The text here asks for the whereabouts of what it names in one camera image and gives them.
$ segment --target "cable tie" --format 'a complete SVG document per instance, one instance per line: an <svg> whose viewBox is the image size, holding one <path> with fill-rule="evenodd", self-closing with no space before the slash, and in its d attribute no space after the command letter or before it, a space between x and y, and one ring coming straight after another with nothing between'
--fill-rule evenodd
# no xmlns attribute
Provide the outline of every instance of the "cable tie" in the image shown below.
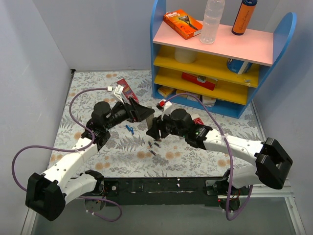
<svg viewBox="0 0 313 235"><path fill-rule="evenodd" d="M228 136L228 134L227 133L224 133L224 135L222 135L222 139L224 140L224 139L227 139L227 136Z"/></svg>

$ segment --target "blue object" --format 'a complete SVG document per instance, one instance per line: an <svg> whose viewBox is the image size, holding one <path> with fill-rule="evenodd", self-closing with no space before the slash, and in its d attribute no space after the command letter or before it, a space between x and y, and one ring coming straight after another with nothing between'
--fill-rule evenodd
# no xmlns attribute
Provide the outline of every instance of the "blue object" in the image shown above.
<svg viewBox="0 0 313 235"><path fill-rule="evenodd" d="M243 74L249 71L253 63L229 58L226 64L230 71L236 74Z"/></svg>
<svg viewBox="0 0 313 235"><path fill-rule="evenodd" d="M157 90L160 85L155 84L155 77L158 73L159 66L153 65L153 62L159 52L161 45L153 43L153 38L156 35L161 23L163 21L163 15L166 13L166 0L155 0L151 22L150 22L150 45L151 45L151 68L152 68L152 94L154 98L164 99L161 95L158 94ZM275 68L276 64L280 60L280 58L285 53L294 33L294 29L297 22L297 14L293 12L287 13L284 18L281 20L279 25L277 26L274 32L273 38L273 65L272 66L264 66L260 65L259 72L259 86L258 88L248 87L248 97L247 104L241 105L223 100L216 100L215 105L213 107L208 107L208 110L213 113L239 118L244 110L247 108L249 103L252 101L262 84L268 78L269 74ZM203 107L195 101L188 100L182 97L176 97L171 100L173 103L178 103L198 109L202 109Z"/></svg>

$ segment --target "black metal base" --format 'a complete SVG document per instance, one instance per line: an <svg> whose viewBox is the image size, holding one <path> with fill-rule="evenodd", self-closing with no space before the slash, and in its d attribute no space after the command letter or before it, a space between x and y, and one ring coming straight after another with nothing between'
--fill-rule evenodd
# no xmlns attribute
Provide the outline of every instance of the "black metal base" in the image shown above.
<svg viewBox="0 0 313 235"><path fill-rule="evenodd" d="M218 207L221 203L218 196L221 194L214 190L213 184L220 180L222 177L106 178L103 196L120 205Z"/></svg>

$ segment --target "plastic water bottle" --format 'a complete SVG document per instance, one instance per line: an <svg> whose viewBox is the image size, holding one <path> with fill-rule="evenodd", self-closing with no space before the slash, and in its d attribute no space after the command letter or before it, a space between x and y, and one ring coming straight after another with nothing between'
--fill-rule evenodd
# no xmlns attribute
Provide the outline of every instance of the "plastic water bottle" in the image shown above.
<svg viewBox="0 0 313 235"><path fill-rule="evenodd" d="M206 4L200 41L204 44L215 42L217 29L224 11L225 0L208 0Z"/></svg>

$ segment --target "wire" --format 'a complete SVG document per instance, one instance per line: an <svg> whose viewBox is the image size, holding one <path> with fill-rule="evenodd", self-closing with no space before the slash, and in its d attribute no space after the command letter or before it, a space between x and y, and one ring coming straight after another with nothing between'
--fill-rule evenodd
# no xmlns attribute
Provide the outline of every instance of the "wire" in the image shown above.
<svg viewBox="0 0 313 235"><path fill-rule="evenodd" d="M176 94L176 95L170 97L168 100L165 100L165 102L170 101L170 100L172 100L175 97L180 96L180 95L189 95L189 96L192 96L194 99L196 99L202 105L202 107L207 112L207 114L210 116L212 121L215 123L215 125L218 128L218 130L220 131L220 134L222 136L224 136L224 131L222 130L221 126L216 122L214 117L210 114L210 112L208 111L207 107L195 95L190 94L190 93L180 93L180 94ZM248 196L247 196L245 202L242 204L242 206L238 210L234 211L234 215L232 217L230 217L229 201L230 201L230 195L231 195L231 186L232 186L232 183L233 183L234 162L233 162L233 155L232 155L232 152L231 152L231 149L230 149L229 142L228 142L227 138L224 138L224 141L225 141L225 144L226 144L226 147L227 147L227 150L228 150L228 153L229 153L229 159L230 159L230 174L229 174L229 184L228 184L228 191L227 191L226 210L225 210L226 213L225 214L226 214L227 220L231 221L231 220L235 219L242 212L242 210L245 208L246 204L248 203L248 201L250 199L250 196L251 196L251 193L252 193L252 189L253 189L253 185L250 185L250 190L249 190L249 193L248 193Z"/></svg>
<svg viewBox="0 0 313 235"><path fill-rule="evenodd" d="M83 198L83 199L86 199L86 200L99 200L99 201L104 201L104 202L108 202L108 203L112 203L112 204L116 205L116 206L119 208L120 213L119 213L119 216L118 216L117 218L115 218L115 219L109 219L109 218L106 218L106 217L100 215L99 213L93 212L93 211L91 211L91 210L87 210L89 213L94 214L95 216L98 216L99 218L101 218L101 219L103 219L103 220L105 220L105 221L108 221L108 222L115 222L115 221L117 221L117 220L122 216L122 214L123 214L123 210L122 210L121 205L118 204L118 203L116 203L116 202L114 202L114 201L111 201L111 200L109 200L109 199L105 199L105 198L94 198L94 197L84 197L84 196L80 196L80 198Z"/></svg>
<svg viewBox="0 0 313 235"><path fill-rule="evenodd" d="M92 92L92 91L105 91L107 90L107 88L92 88L92 89L87 89L87 90L84 90L84 91L81 91L79 92L76 96L74 96L74 98L72 99L72 101L70 102L69 104L69 108L68 108L68 111L69 111L69 115L70 117L73 119L73 121L78 124L79 126L81 126L82 128L84 128L85 130L89 131L91 133L91 136L92 136L92 139L90 141L89 144L87 144L86 146L82 147L82 148L79 148L79 149L61 149L61 148L54 148L54 147L48 147L48 146L43 146L43 145L30 145L30 146L27 146L27 147L24 147L22 148L20 151L18 151L13 160L12 160L12 165L11 165L11 171L12 171L12 176L13 176L13 179L15 181L15 183L17 184L18 187L20 187L22 190L24 191L27 191L27 189L20 184L19 180L17 179L16 177L16 174L15 174L15 162L16 162L16 159L18 158L18 156L25 150L27 149L30 149L30 148L43 148L43 149L48 149L48 150L55 150L55 151L60 151L60 152L66 152L66 153L75 153L76 151L82 151L88 147L90 147L92 145L92 143L94 142L95 140L95 135L94 133L89 129L87 128L86 126L84 126L83 124L81 124L74 116L73 116L73 113L72 113L72 106L73 106L73 103L75 101L75 99L80 96L81 94L83 93L86 93L86 92ZM90 199L90 200L95 200L93 197L80 197L80 198L84 198L84 199ZM98 200L101 200L101 201L105 201L105 202L108 202L108 203L112 203L116 206L118 206L118 208L120 209L120 215L115 218L115 219L108 219L106 217L103 217L97 213L94 213L94 212L91 212L93 214L95 214L96 216L108 221L108 222L114 222L114 221L117 221L121 216L122 216L122 207L117 204L116 202L114 201L111 201L111 200L108 200L108 199L105 199L105 198L100 198Z"/></svg>
<svg viewBox="0 0 313 235"><path fill-rule="evenodd" d="M236 200L239 198L240 196L240 189L238 190L238 196L236 197Z"/></svg>

